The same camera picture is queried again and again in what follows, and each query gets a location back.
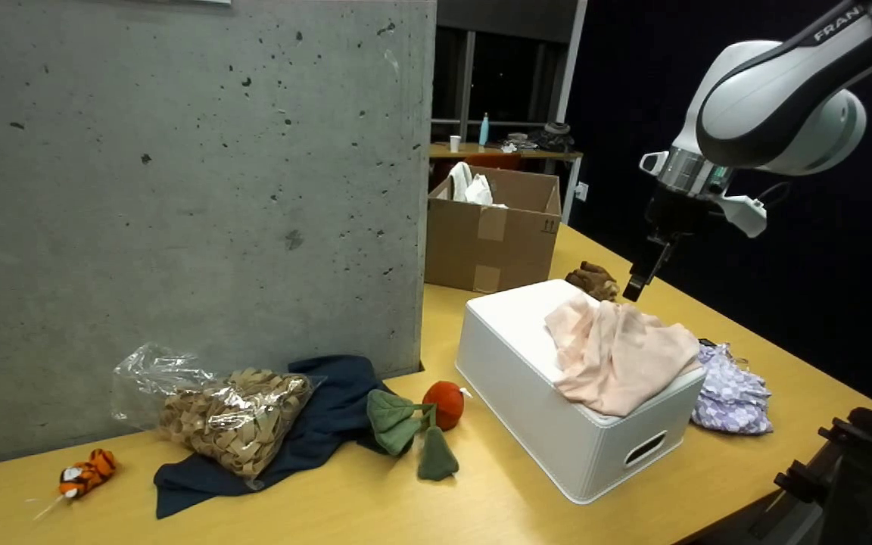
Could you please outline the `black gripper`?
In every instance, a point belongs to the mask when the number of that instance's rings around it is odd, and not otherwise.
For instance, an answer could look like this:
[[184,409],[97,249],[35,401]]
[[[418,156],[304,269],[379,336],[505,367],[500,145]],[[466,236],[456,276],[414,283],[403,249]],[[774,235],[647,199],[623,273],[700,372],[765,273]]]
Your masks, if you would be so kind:
[[653,241],[646,241],[631,265],[631,278],[623,297],[637,303],[641,292],[670,265],[676,246],[689,241],[719,221],[719,211],[709,199],[693,199],[684,194],[659,192],[646,206],[646,221]]

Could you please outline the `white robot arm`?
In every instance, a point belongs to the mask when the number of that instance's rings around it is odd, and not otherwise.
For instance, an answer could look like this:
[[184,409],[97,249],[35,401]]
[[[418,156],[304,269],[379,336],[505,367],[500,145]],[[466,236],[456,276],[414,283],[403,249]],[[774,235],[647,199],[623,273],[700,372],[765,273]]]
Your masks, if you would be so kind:
[[646,151],[639,170],[664,185],[647,199],[646,253],[623,284],[639,301],[676,246],[719,215],[747,241],[765,232],[760,196],[732,194],[743,170],[815,175],[841,164],[866,134],[866,107],[850,91],[872,75],[872,0],[838,0],[791,40],[727,46],[684,113],[666,151]]

